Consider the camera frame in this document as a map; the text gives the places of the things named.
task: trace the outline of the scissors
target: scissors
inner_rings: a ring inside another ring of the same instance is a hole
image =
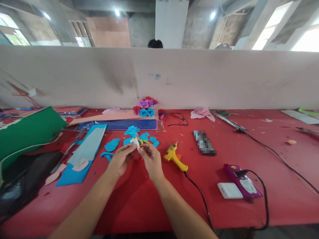
[[[228,113],[227,111],[223,111],[223,110],[217,110],[217,112],[224,117],[229,117],[231,115],[240,115],[240,114]]]

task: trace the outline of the white charger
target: white charger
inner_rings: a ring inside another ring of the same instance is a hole
[[[241,199],[243,194],[234,183],[218,183],[218,188],[225,199]]]

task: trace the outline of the black hair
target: black hair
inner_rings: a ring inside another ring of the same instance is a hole
[[[163,48],[163,43],[161,40],[152,39],[148,44],[148,48]]]

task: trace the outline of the purple rose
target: purple rose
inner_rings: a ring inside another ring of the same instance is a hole
[[[146,117],[147,116],[147,111],[145,109],[141,109],[139,115],[141,117]]]
[[[148,103],[149,103],[149,107],[152,107],[152,106],[154,105],[153,100],[147,100],[147,101],[148,101]]]
[[[140,106],[142,107],[142,108],[148,108],[148,106],[149,106],[149,102],[147,101],[147,100],[141,100],[140,101]]]

